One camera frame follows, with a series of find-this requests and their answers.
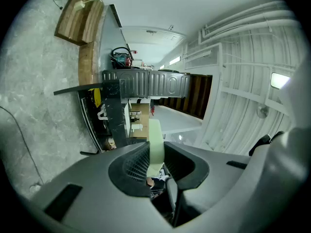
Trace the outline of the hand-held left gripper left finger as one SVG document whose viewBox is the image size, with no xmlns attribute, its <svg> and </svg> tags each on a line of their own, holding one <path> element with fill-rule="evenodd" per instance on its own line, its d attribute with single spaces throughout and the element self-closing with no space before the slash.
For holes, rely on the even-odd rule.
<svg viewBox="0 0 311 233">
<path fill-rule="evenodd" d="M 53 233 L 170 233 L 146 185 L 149 145 L 78 161 L 41 187 L 30 212 Z"/>
</svg>

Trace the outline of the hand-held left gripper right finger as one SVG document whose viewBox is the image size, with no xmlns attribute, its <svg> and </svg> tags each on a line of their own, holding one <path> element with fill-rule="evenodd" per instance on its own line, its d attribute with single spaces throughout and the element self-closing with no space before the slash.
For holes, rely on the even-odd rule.
<svg viewBox="0 0 311 233">
<path fill-rule="evenodd" d="M 164 143 L 164 164 L 171 174 L 164 194 L 172 198 L 168 229 L 239 229 L 250 190 L 237 197 L 250 157 Z"/>
</svg>

